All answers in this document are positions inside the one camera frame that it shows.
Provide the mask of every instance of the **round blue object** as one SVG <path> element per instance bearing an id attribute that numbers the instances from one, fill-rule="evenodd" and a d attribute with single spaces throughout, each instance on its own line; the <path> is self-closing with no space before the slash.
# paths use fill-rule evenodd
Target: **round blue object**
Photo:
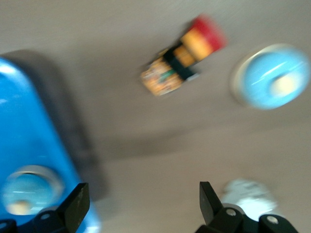
<path id="1" fill-rule="evenodd" d="M 237 75 L 240 99 L 259 109 L 280 107 L 300 95 L 310 79 L 305 54 L 289 46 L 270 46 L 256 53 Z"/>
<path id="2" fill-rule="evenodd" d="M 53 188 L 38 175 L 22 174 L 7 182 L 2 199 L 7 209 L 15 208 L 14 212 L 34 215 L 52 204 Z"/>

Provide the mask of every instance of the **blue plastic object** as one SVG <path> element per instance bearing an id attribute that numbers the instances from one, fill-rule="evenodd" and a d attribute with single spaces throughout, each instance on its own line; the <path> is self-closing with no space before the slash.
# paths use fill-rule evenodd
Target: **blue plastic object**
<path id="1" fill-rule="evenodd" d="M 308 58 L 285 45 L 269 46 L 247 59 L 238 69 L 234 92 L 255 108 L 278 108 L 299 96 L 310 79 Z"/>
<path id="2" fill-rule="evenodd" d="M 3 58 L 0 58 L 0 153 L 2 195 L 4 189 L 8 188 L 8 177 L 26 165 L 48 167 L 61 177 L 65 189 L 59 200 L 52 205 L 59 205 L 81 182 L 29 77 L 18 66 Z M 29 177 L 20 179 L 17 182 L 23 182 L 23 179 Z M 34 177 L 32 179 L 44 187 L 44 192 L 49 192 L 44 181 Z M 14 189 L 14 185 L 11 184 L 9 188 Z M 36 198 L 42 198 L 42 195 L 37 193 Z M 20 225 L 33 217 L 9 214 L 3 201 L 0 201 L 0 219 L 13 218 Z M 100 227 L 99 218 L 91 204 L 77 232 L 95 233 Z"/>
<path id="3" fill-rule="evenodd" d="M 19 211 L 36 215 L 38 211 L 53 205 L 53 197 L 53 187 L 47 180 L 34 174 L 23 174 L 6 183 L 2 200 L 7 208 L 26 205 Z"/>

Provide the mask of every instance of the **gray surface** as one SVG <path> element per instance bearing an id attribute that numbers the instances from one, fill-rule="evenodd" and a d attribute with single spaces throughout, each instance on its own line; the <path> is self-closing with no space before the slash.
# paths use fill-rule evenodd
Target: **gray surface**
<path id="1" fill-rule="evenodd" d="M 309 232 L 311 89 L 263 112 L 239 105 L 228 81 L 263 45 L 311 55 L 310 11 L 309 0 L 1 1 L 0 53 L 34 50 L 63 72 L 108 183 L 96 201 L 105 232 L 194 232 L 203 224 L 199 181 L 221 194 L 238 177 L 266 184 Z M 201 12 L 228 46 L 198 65 L 198 79 L 153 97 L 138 78 L 143 65 Z"/>

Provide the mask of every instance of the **blurry toy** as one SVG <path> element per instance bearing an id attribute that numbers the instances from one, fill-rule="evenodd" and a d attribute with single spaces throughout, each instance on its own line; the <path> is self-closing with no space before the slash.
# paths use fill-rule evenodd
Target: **blurry toy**
<path id="1" fill-rule="evenodd" d="M 224 206 L 229 203 L 241 207 L 254 221 L 258 221 L 263 214 L 280 215 L 275 198 L 265 185 L 256 181 L 245 179 L 231 181 L 225 187 L 225 195 L 221 201 Z"/>
<path id="2" fill-rule="evenodd" d="M 309 79 L 307 56 L 290 45 L 276 44 L 247 56 L 234 72 L 231 87 L 241 103 L 268 110 L 299 96 Z"/>
<path id="3" fill-rule="evenodd" d="M 36 69 L 21 54 L 25 55 L 16 52 L 0 58 L 0 219 L 14 219 L 18 226 L 32 220 L 42 209 L 59 206 L 80 183 L 69 156 L 75 152 L 62 138 L 65 128 L 52 120 L 58 117 L 57 111 L 51 111 L 52 102 L 64 102 L 62 87 L 54 86 L 57 94 L 53 95 L 53 69 L 47 67 L 41 72 L 41 57 L 35 62 L 39 67 Z M 51 96 L 58 102 L 51 101 Z M 75 118 L 70 117 L 71 136 L 82 144 L 74 122 Z M 97 233 L 100 228 L 91 203 L 77 232 Z"/>
<path id="4" fill-rule="evenodd" d="M 177 45 L 162 51 L 141 74 L 142 82 L 156 96 L 178 89 L 197 76 L 191 66 L 225 46 L 225 36 L 207 16 L 197 17 Z"/>

